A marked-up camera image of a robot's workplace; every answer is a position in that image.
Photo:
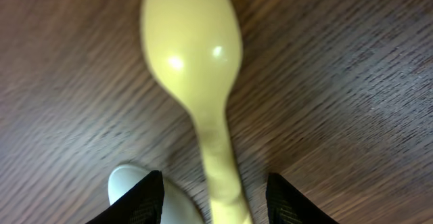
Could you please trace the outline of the white plastic spoon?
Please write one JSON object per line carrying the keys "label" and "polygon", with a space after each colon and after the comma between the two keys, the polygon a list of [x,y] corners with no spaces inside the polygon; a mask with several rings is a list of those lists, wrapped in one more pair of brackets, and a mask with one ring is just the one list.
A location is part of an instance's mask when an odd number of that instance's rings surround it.
{"label": "white plastic spoon", "polygon": [[[150,170],[134,164],[117,166],[108,178],[110,205],[115,204],[149,173]],[[185,192],[167,178],[163,178],[163,184],[161,224],[205,224],[200,211]]]}

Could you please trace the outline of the yellow plastic spoon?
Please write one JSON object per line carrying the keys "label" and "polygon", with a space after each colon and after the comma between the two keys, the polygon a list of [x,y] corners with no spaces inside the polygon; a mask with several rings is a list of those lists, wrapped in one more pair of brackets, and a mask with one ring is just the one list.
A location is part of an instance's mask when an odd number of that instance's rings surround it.
{"label": "yellow plastic spoon", "polygon": [[231,0],[143,0],[141,45],[150,72],[189,114],[213,223],[251,223],[226,105],[242,63]]}

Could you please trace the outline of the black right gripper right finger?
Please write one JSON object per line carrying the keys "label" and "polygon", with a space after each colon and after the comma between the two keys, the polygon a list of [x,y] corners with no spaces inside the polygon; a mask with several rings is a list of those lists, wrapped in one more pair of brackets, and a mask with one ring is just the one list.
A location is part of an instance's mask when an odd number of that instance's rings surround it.
{"label": "black right gripper right finger", "polygon": [[277,173],[268,175],[266,201],[270,224],[338,224]]}

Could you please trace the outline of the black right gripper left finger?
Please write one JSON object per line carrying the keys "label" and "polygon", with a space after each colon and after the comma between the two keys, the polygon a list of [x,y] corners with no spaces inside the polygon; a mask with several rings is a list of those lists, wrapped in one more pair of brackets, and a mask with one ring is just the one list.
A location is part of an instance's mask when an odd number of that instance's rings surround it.
{"label": "black right gripper left finger", "polygon": [[160,224],[163,202],[162,173],[151,171],[87,224]]}

